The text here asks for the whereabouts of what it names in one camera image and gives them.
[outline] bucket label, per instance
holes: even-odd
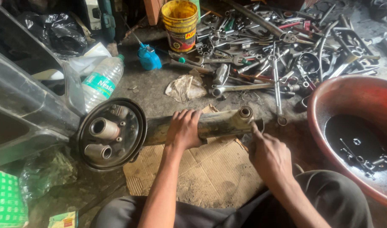
[[[178,50],[190,49],[195,44],[196,28],[186,33],[175,33],[167,30],[170,47]]]
[[[82,83],[103,94],[106,99],[109,99],[116,87],[113,82],[96,72],[92,72]]]

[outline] dark trousers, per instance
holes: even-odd
[[[361,189],[342,174],[314,170],[299,174],[303,192],[333,227],[373,228],[368,203]],[[114,199],[92,221],[91,228],[135,228],[146,196]],[[205,209],[176,202],[174,227],[295,227],[291,217],[269,190],[254,196],[241,208]]]

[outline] hand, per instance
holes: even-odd
[[[197,134],[197,123],[202,110],[182,110],[174,112],[168,129],[166,147],[172,146],[178,150],[200,147],[202,141]]]
[[[294,181],[291,152],[286,144],[266,133],[262,134],[254,122],[251,127],[253,142],[249,158],[261,179],[270,189]]]

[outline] water bottle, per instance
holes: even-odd
[[[82,82],[85,108],[88,113],[109,99],[123,75],[124,59],[123,55],[119,55],[102,60]]]

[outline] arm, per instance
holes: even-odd
[[[291,152],[277,138],[262,134],[252,122],[250,161],[299,228],[329,228],[292,175]]]
[[[160,167],[151,186],[138,228],[172,228],[175,220],[176,182],[182,153],[199,147],[197,123],[201,111],[175,112],[168,129]]]

